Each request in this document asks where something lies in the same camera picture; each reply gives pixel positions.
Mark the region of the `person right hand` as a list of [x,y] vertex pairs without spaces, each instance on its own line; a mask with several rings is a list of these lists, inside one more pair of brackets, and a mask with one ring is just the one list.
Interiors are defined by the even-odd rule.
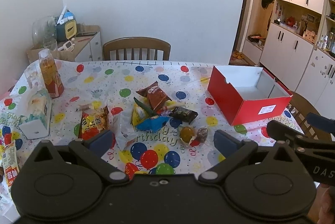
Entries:
[[330,186],[319,184],[317,195],[308,213],[313,223],[332,224],[334,223],[334,198],[329,194]]

